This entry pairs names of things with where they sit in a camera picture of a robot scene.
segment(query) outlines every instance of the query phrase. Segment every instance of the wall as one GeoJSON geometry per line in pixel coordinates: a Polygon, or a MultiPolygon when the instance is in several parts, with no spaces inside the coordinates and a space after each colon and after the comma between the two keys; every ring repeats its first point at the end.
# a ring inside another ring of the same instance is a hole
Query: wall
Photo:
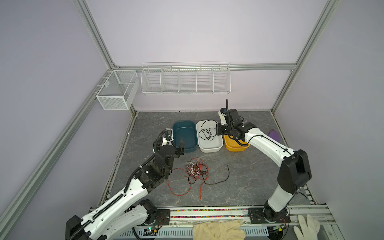
{"type": "Polygon", "coordinates": [[[382,239],[383,26],[383,1],[341,1],[276,114],[348,240],[382,239]]]}
{"type": "Polygon", "coordinates": [[[232,71],[230,94],[144,95],[137,91],[133,105],[139,111],[219,110],[229,99],[230,108],[271,109],[289,70],[232,71]]]}
{"type": "MultiPolygon", "coordinates": [[[[106,66],[70,0],[1,1],[0,22],[1,214],[106,66]]],[[[129,119],[96,103],[9,239],[63,238],[100,199],[129,119]]]]}
{"type": "Polygon", "coordinates": [[[71,1],[0,3],[0,212],[106,66],[71,1]]]}
{"type": "Polygon", "coordinates": [[[326,0],[87,1],[118,66],[294,63],[326,0]]]}
{"type": "Polygon", "coordinates": [[[8,240],[64,239],[68,219],[97,207],[129,120],[96,102],[8,240]]]}

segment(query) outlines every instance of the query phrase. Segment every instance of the white wire mesh basket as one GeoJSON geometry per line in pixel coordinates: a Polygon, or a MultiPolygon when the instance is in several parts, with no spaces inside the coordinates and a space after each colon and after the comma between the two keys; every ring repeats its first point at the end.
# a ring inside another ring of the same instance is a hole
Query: white wire mesh basket
{"type": "Polygon", "coordinates": [[[139,85],[136,71],[113,70],[96,97],[105,110],[129,110],[139,85]]]}
{"type": "Polygon", "coordinates": [[[141,88],[144,94],[228,94],[229,64],[143,68],[141,88]]]}

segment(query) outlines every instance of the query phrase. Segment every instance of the gray marble surface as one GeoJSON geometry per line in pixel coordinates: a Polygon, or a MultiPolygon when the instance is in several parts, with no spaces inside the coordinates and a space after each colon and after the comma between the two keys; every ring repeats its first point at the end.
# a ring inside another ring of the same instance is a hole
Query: gray marble surface
{"type": "MultiPolygon", "coordinates": [[[[239,112],[245,120],[252,122],[264,133],[277,129],[270,112],[249,111],[239,112]]],[[[173,124],[182,120],[191,120],[195,123],[201,120],[216,120],[219,122],[217,112],[154,112],[139,113],[133,127],[126,151],[121,160],[120,167],[112,187],[112,195],[124,188],[132,171],[152,155],[152,143],[164,128],[172,128],[173,124]]],[[[200,185],[197,180],[192,185],[190,192],[185,196],[175,196],[169,190],[167,181],[154,189],[146,198],[155,206],[177,205],[263,205],[272,195],[277,186],[279,168],[266,155],[257,148],[250,146],[243,152],[230,152],[224,146],[213,153],[196,151],[186,153],[180,158],[175,158],[174,168],[185,168],[185,162],[194,157],[200,157],[209,166],[210,178],[208,183],[224,180],[216,185],[200,185]]],[[[169,176],[169,185],[175,194],[184,194],[190,185],[185,173],[176,169],[169,176]]],[[[291,205],[309,204],[302,195],[296,195],[290,202],[291,205]]]]}

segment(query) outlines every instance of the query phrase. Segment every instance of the white robotic arm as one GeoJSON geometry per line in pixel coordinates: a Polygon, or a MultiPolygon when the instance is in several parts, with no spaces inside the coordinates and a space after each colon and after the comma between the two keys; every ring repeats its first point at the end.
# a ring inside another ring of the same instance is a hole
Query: white robotic arm
{"type": "Polygon", "coordinates": [[[143,223],[153,224],[157,208],[149,200],[142,200],[134,209],[123,213],[168,179],[174,157],[183,154],[184,147],[173,144],[172,130],[162,131],[154,142],[152,156],[131,174],[127,185],[120,192],[82,218],[73,216],[67,221],[65,239],[114,239],[127,228],[143,223]]]}
{"type": "Polygon", "coordinates": [[[226,108],[218,112],[221,123],[216,126],[217,135],[228,135],[239,145],[239,140],[256,147],[272,159],[280,168],[278,185],[264,205],[260,214],[268,222],[274,222],[286,214],[284,210],[295,192],[311,179],[311,169],[307,154],[303,150],[295,151],[264,134],[259,128],[239,117],[237,110],[226,108]]]}
{"type": "MultiPolygon", "coordinates": [[[[243,121],[235,109],[228,110],[228,100],[227,107],[222,108],[218,114],[221,123],[216,126],[217,135],[229,135],[242,146],[244,144],[239,140],[247,142],[271,158],[280,168],[278,186],[264,208],[254,208],[254,212],[251,212],[251,208],[248,209],[251,222],[255,216],[258,220],[265,219],[267,222],[275,222],[282,216],[285,218],[287,203],[311,179],[306,153],[278,143],[252,123],[243,121]]],[[[183,155],[184,147],[173,144],[171,129],[162,131],[153,145],[153,155],[131,174],[127,185],[120,192],[82,218],[73,216],[67,221],[66,240],[109,240],[128,228],[154,223],[157,208],[149,200],[142,200],[134,209],[127,209],[168,179],[174,157],[183,155]]]]}

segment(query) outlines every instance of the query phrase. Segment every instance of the white work glove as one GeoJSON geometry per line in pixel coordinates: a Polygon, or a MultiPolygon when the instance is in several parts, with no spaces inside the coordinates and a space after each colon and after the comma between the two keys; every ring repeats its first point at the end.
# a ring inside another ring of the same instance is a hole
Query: white work glove
{"type": "Polygon", "coordinates": [[[245,232],[241,227],[241,221],[205,222],[193,226],[194,240],[243,240],[245,232]]]}
{"type": "Polygon", "coordinates": [[[296,237],[298,240],[317,240],[317,233],[320,230],[320,223],[314,220],[311,215],[307,214],[307,222],[302,215],[298,215],[301,231],[298,227],[294,226],[296,237]]]}

